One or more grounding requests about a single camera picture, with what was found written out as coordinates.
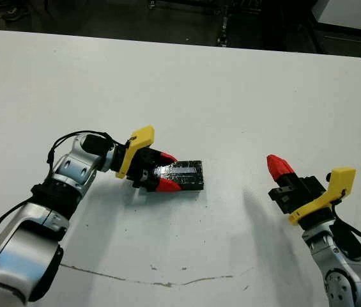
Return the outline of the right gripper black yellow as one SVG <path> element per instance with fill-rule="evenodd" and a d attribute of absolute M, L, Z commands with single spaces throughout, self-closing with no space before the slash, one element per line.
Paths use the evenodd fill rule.
<path fill-rule="evenodd" d="M 268 193 L 289 222 L 309 229 L 333 217 L 331 206 L 347 197 L 352 190 L 356 169 L 336 168 L 330 172 L 324 188 L 314 176 L 298 177 L 288 162 L 276 155 L 266 157 L 269 173 L 277 188 Z"/>

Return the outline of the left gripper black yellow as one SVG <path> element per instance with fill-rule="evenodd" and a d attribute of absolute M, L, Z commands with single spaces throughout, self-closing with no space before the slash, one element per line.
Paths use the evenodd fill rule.
<path fill-rule="evenodd" d="M 116 148 L 116 178 L 133 181 L 135 188 L 143 187 L 147 191 L 178 192 L 181 186 L 176 182 L 160 178 L 154 174 L 158 165 L 170 165 L 178 160 L 168 153 L 150 146 L 154 143 L 155 129 L 148 125 L 131 134 L 124 145 Z"/>

